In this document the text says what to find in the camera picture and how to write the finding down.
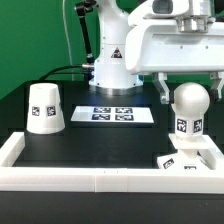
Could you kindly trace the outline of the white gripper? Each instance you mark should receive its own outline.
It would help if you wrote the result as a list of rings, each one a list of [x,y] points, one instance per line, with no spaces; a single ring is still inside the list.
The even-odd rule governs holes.
[[[143,20],[127,35],[125,60],[131,74],[153,73],[152,82],[162,104],[174,103],[166,73],[212,72],[210,94],[214,101],[220,101],[224,87],[224,23],[210,24],[207,33],[181,33],[175,20]]]

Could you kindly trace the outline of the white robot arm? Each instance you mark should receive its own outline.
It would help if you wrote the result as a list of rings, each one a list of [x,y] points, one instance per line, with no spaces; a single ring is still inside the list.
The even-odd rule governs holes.
[[[126,94],[150,75],[163,104],[173,101],[170,74],[208,74],[215,100],[224,87],[224,22],[213,14],[214,0],[145,0],[132,13],[116,0],[96,0],[100,54],[92,89]]]

